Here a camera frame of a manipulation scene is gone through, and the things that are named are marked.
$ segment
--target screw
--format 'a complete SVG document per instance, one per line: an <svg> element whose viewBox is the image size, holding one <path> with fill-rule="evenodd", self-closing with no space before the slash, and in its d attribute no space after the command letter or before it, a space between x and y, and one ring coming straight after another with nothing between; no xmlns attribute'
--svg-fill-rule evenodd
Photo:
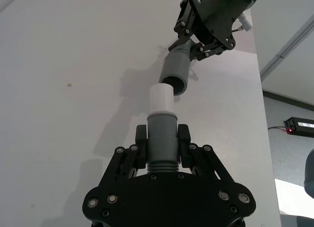
<svg viewBox="0 0 314 227"><path fill-rule="evenodd" d="M229 207L229 211L233 214L236 214L237 213L237 208L235 206L230 206Z"/></svg>
<svg viewBox="0 0 314 227"><path fill-rule="evenodd" d="M138 149L137 146L132 146L132 147L131 147L131 150L132 150L132 151L136 151L137 149Z"/></svg>
<svg viewBox="0 0 314 227"><path fill-rule="evenodd" d="M220 191L218 195L219 195L219 197L220 197L221 199L223 199L224 201L229 200L229 194L227 194L226 192Z"/></svg>
<svg viewBox="0 0 314 227"><path fill-rule="evenodd" d="M205 151L210 151L210 147L209 147L209 146L205 146L205 147L204 147L204 150L205 150Z"/></svg>
<svg viewBox="0 0 314 227"><path fill-rule="evenodd" d="M107 198L107 202L108 203L115 203L116 201L118 200L118 197L114 194L110 195L108 198Z"/></svg>
<svg viewBox="0 0 314 227"><path fill-rule="evenodd" d="M247 194L239 194L239 199L243 203L250 203L250 197Z"/></svg>
<svg viewBox="0 0 314 227"><path fill-rule="evenodd" d="M97 205L97 203L98 203L97 199L91 199L91 200L88 201L87 206L88 207L95 207Z"/></svg>
<svg viewBox="0 0 314 227"><path fill-rule="evenodd" d="M121 153L121 152L123 152L123 148L118 148L116 151L117 151L117 153Z"/></svg>
<svg viewBox="0 0 314 227"><path fill-rule="evenodd" d="M109 215L110 215L110 212L109 212L108 209L103 210L103 212L102 212L102 217L106 218L106 217L108 217Z"/></svg>
<svg viewBox="0 0 314 227"><path fill-rule="evenodd" d="M151 179L157 179L157 176L155 174L152 174L150 178Z"/></svg>

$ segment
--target gray floor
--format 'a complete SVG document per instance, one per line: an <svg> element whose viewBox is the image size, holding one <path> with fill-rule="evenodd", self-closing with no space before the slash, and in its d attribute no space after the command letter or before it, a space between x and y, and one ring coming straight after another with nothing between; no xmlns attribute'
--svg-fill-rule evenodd
<svg viewBox="0 0 314 227"><path fill-rule="evenodd" d="M288 118L314 119L314 112L264 98L268 127L283 126ZM276 179L303 186L305 161L314 148L314 139L288 135L286 132L269 130L269 142Z"/></svg>

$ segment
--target power supply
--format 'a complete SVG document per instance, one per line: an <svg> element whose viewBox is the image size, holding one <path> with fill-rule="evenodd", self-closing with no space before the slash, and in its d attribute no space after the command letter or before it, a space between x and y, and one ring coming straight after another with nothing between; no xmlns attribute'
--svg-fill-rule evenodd
<svg viewBox="0 0 314 227"><path fill-rule="evenodd" d="M286 131L290 135L314 138L314 120L291 117L284 121Z"/></svg>

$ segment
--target gray pipe fitting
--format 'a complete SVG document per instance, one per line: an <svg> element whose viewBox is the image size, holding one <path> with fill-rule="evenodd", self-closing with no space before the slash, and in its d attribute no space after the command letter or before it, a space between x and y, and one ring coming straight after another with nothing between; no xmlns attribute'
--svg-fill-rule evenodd
<svg viewBox="0 0 314 227"><path fill-rule="evenodd" d="M175 47L163 62L159 83L169 84L173 87L174 95L183 94L187 88L190 70L190 48L192 42Z"/></svg>
<svg viewBox="0 0 314 227"><path fill-rule="evenodd" d="M148 116L148 173L178 171L177 120L171 113Z"/></svg>

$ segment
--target white plastic cap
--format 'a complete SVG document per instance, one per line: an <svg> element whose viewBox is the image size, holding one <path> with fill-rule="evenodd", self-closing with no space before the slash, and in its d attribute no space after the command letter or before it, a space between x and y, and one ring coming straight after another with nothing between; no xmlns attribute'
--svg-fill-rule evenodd
<svg viewBox="0 0 314 227"><path fill-rule="evenodd" d="M173 87L168 84L153 85L150 89L150 114L174 114Z"/></svg>

